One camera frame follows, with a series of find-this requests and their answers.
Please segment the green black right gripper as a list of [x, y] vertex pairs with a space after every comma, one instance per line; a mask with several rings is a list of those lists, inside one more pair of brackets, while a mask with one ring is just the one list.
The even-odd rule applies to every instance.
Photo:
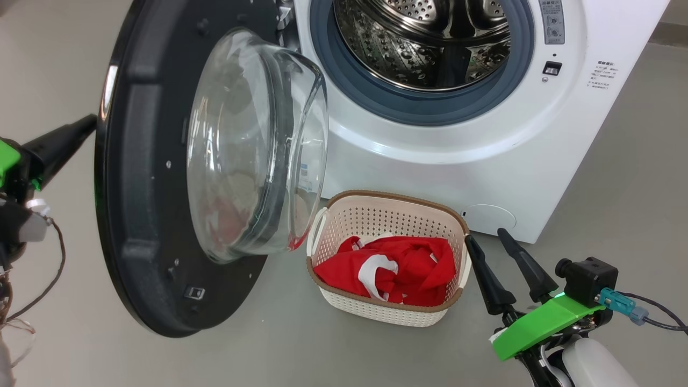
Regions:
[[501, 316], [504, 324], [490, 338], [492, 349], [502, 362], [518, 360], [530, 375], [533, 387], [575, 387], [574, 378], [563, 364], [564, 348], [609, 323], [612, 311], [600, 305], [588, 308], [563, 293], [552, 297], [557, 282], [505, 228], [497, 230], [497, 237], [518, 265], [531, 300], [544, 304], [530, 313], [514, 309], [516, 298], [492, 272], [474, 236], [466, 235], [464, 243], [486, 310], [492, 316]]

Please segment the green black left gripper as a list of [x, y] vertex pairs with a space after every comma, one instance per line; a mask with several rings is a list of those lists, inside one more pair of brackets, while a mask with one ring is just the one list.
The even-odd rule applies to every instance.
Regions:
[[0, 139], [0, 264], [14, 262], [27, 239], [33, 238], [22, 235], [33, 216], [27, 203], [78, 152], [97, 123], [91, 113], [23, 145]]

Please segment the black round glass washer door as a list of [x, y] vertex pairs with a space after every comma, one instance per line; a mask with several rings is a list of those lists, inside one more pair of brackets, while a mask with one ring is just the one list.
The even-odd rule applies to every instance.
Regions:
[[289, 0], [132, 0], [96, 136], [96, 213], [113, 286], [150, 331], [235, 313], [268, 255], [320, 205], [325, 75]]

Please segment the red garment with white trim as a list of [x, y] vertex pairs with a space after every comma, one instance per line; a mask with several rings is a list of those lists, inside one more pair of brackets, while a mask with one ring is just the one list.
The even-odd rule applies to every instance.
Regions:
[[410, 294], [398, 282], [399, 272], [399, 264], [391, 255], [367, 248], [336, 253], [314, 267], [314, 273], [332, 288], [403, 304]]

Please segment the white front-load washing machine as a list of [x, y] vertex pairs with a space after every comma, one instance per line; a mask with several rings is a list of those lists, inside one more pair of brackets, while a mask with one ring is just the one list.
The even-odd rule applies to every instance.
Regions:
[[[454, 125], [393, 122], [359, 107], [314, 51], [311, 0], [281, 0], [300, 51], [327, 82], [329, 137], [322, 196], [362, 189], [413, 196], [458, 213], [470, 205], [511, 212], [508, 230], [534, 243], [590, 149], [671, 0], [561, 0], [565, 44], [544, 44], [538, 0], [528, 0], [535, 51], [524, 80], [491, 111]], [[560, 75], [542, 73], [546, 61]]]

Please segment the cream perforated laundry basket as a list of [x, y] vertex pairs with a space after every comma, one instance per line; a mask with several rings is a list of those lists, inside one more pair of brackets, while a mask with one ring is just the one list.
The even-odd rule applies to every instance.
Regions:
[[[362, 239], [386, 233], [400, 236], [439, 237], [454, 253], [456, 273], [446, 287], [444, 300], [433, 307], [405, 306], [356, 296], [337, 290], [314, 272], [351, 236]], [[429, 327], [438, 323], [460, 298], [471, 272], [464, 238], [469, 228], [453, 209], [427, 200], [386, 192], [351, 190], [332, 197], [316, 214], [307, 236], [308, 273], [325, 300], [340, 311], [381, 323]]]

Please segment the stainless steel washing machine drum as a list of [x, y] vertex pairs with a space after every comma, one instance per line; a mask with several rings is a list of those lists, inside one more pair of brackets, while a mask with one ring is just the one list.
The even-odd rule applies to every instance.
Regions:
[[510, 54], [500, 0], [333, 0], [333, 10], [359, 64], [405, 90], [466, 88]]

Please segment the round white filter cover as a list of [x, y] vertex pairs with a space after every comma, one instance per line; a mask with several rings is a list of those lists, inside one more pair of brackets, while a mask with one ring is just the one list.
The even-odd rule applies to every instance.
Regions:
[[506, 209], [495, 205], [470, 205], [460, 211], [469, 230], [479, 233], [497, 235], [499, 228], [512, 230], [517, 220]]

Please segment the grey warning sticker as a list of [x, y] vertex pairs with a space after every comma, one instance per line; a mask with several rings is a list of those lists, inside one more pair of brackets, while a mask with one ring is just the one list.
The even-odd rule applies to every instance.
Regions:
[[543, 21], [544, 44], [565, 44], [565, 22], [561, 0], [538, 0]]

